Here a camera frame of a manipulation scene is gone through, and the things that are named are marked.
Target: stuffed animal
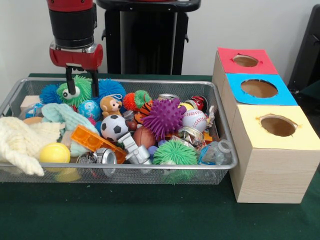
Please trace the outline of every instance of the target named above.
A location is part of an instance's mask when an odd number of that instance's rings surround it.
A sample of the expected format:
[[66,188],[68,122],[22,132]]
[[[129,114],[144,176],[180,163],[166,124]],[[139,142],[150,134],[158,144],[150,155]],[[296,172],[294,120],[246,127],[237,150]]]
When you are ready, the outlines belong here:
[[120,108],[122,107],[122,102],[117,101],[112,96],[105,96],[100,101],[100,108],[102,109],[103,118],[109,115],[120,115]]

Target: green fuzzy toy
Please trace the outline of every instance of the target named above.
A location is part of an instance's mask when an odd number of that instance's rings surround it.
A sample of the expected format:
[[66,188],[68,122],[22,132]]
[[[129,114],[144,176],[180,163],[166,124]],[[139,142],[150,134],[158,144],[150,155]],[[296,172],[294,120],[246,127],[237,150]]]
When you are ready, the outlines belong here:
[[[197,163],[196,151],[176,140],[162,144],[153,156],[153,164],[156,165],[196,165]],[[189,181],[195,173],[195,170],[178,169],[165,175],[163,180],[168,184],[177,184]]]
[[91,81],[88,78],[76,75],[74,77],[74,84],[74,95],[71,95],[69,93],[67,83],[61,84],[56,93],[59,95],[64,104],[68,104],[69,106],[75,106],[76,108],[78,108],[82,102],[91,99]]
[[150,102],[152,99],[145,90],[138,90],[134,93],[135,105],[138,109],[142,108],[145,103]]

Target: metal wire basket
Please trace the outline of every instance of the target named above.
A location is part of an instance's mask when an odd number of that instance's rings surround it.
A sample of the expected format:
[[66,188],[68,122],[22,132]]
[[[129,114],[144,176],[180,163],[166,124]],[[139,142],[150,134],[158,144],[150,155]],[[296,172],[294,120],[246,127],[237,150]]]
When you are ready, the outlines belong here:
[[[215,107],[215,125],[210,133],[231,142],[232,162],[228,165],[136,165],[136,164],[58,164],[42,163],[45,175],[27,175],[7,162],[0,162],[0,182],[22,183],[109,183],[109,184],[210,184],[217,185],[229,169],[238,163],[237,152],[227,123],[225,111],[216,86],[207,81],[176,80],[117,80],[125,90],[135,92],[146,90],[153,99],[159,94],[171,93],[183,102],[194,95],[202,95],[209,106]],[[39,95],[49,84],[64,83],[62,78],[26,78],[18,81],[0,106],[3,116],[18,117],[20,105],[25,96]],[[112,176],[106,176],[103,170],[113,170]],[[187,175],[187,178],[171,177]]]

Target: blue fuzzy ball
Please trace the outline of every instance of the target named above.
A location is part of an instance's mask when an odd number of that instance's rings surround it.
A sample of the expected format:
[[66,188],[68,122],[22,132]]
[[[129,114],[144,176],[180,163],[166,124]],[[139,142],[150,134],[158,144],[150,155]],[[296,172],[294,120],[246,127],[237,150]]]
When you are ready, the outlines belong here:
[[122,102],[127,93],[124,87],[119,82],[113,81],[111,79],[100,79],[99,96],[94,97],[92,100],[94,100],[98,105],[100,105],[100,101],[102,98],[112,94],[120,94],[122,96],[122,99],[120,99]]
[[39,95],[41,102],[43,104],[61,104],[62,101],[57,94],[59,86],[59,84],[50,84],[45,86]]

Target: plastic water bottle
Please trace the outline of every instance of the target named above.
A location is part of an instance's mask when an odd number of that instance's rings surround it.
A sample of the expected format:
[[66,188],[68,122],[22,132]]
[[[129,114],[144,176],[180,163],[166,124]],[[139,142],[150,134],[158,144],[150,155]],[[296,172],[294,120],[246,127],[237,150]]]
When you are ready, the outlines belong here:
[[231,145],[227,140],[213,141],[202,149],[200,165],[227,165],[231,162]]

